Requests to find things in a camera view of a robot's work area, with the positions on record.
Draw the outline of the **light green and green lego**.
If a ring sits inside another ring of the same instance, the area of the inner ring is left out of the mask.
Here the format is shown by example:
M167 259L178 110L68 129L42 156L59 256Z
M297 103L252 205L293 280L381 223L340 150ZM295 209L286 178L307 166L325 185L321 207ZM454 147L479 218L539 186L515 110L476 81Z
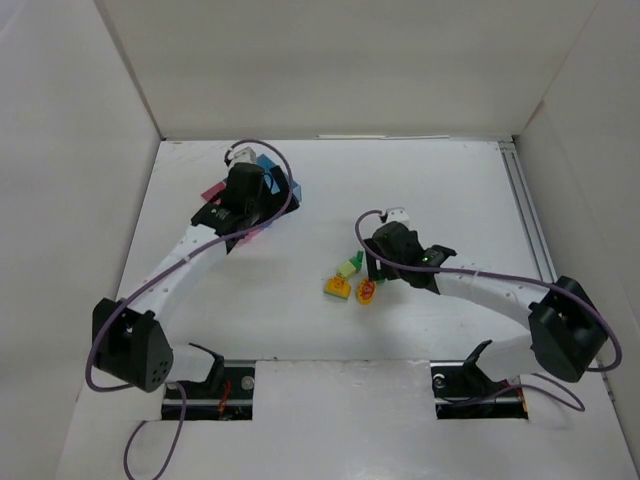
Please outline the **light green and green lego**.
M336 270L336 275L349 280L354 275L360 272L362 268L362 261L357 256L351 257L349 260L343 262Z

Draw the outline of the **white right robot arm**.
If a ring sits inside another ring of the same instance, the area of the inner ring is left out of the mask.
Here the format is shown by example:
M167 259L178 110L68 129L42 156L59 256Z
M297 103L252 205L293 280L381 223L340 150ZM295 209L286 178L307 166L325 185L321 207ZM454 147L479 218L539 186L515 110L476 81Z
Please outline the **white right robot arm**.
M527 330L505 341L483 341L472 362L493 382L545 371L578 382L609 335L589 313L581 285L561 277L550 285L488 278L477 263L441 245L423 247L417 232L392 221L365 244L387 260L382 275L414 288L469 301Z

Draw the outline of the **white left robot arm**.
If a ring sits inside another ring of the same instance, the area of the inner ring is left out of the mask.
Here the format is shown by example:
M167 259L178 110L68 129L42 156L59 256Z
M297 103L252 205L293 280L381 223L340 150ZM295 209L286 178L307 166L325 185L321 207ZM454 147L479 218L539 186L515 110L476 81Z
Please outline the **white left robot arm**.
M174 346L167 331L177 307L204 275L246 236L298 206L287 163L265 168L232 160L224 188L190 219L153 273L127 297L104 298L92 312L92 346L85 381L101 391L94 370L119 380L119 389L153 392L167 383L213 388L223 358L196 343Z

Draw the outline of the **light blue drawer bin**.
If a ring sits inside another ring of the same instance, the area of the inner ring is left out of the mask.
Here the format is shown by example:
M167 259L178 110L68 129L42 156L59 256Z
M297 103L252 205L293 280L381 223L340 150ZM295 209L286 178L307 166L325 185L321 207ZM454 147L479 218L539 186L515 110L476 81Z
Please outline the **light blue drawer bin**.
M264 154L257 157L257 165L265 171L265 199L268 215L273 216L280 210L289 192L292 192L292 198L285 214L297 210L302 204L301 186L295 180L289 180L283 168Z

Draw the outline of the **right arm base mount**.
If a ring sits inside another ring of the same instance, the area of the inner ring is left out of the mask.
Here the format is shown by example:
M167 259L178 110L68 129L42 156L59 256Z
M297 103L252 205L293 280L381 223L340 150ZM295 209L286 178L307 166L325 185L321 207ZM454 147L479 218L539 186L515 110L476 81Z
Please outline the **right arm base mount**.
M528 419L521 390L510 390L488 398L508 386L506 380L490 380L477 366L481 354L491 343L491 340L480 343L463 360L430 362L438 420Z

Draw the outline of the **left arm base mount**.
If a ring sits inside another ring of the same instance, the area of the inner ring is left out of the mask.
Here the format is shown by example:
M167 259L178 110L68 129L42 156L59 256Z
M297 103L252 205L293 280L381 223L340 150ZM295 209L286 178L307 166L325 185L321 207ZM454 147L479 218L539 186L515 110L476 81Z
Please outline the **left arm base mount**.
M227 360L203 346L174 348L161 404L163 420L249 421L253 417L256 363Z

